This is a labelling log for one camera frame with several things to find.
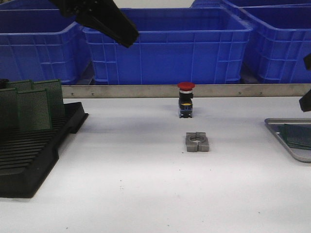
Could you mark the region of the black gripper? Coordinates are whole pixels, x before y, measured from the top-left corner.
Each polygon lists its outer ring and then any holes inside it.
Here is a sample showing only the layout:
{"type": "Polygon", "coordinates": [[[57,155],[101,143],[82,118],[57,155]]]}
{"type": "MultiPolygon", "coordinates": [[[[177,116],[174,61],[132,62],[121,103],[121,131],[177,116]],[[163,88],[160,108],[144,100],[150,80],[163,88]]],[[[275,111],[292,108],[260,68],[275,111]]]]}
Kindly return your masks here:
{"type": "Polygon", "coordinates": [[[49,0],[64,17],[76,16],[76,21],[104,33],[120,45],[129,48],[139,33],[135,24],[112,0],[49,0]]]}

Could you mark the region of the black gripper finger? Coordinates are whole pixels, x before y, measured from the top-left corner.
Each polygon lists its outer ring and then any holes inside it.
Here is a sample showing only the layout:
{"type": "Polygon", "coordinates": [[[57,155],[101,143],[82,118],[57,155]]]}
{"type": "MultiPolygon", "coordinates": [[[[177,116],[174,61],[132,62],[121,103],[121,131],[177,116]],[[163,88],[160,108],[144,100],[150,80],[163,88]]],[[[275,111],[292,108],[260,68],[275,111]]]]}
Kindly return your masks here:
{"type": "Polygon", "coordinates": [[[303,112],[311,111],[311,90],[299,99],[299,105],[303,112]]]}
{"type": "Polygon", "coordinates": [[[304,57],[304,64],[306,68],[311,68],[311,54],[304,57]]]}

